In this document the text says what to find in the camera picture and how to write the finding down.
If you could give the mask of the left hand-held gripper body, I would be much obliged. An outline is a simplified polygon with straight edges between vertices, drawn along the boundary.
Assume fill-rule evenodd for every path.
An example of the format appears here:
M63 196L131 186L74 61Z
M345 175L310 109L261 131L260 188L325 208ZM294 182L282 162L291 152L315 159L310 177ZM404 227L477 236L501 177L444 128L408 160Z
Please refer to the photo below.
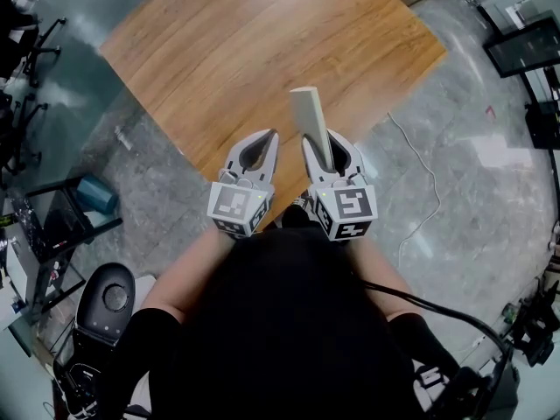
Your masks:
M222 169L211 185L207 216L234 239L250 237L270 210L274 195L271 183Z

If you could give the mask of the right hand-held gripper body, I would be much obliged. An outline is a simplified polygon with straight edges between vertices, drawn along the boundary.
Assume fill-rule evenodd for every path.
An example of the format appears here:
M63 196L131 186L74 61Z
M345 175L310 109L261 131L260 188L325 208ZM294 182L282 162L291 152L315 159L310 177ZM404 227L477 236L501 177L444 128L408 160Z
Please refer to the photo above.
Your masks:
M377 219L375 189L360 172L330 183L319 181L308 191L312 211L330 242L361 238Z

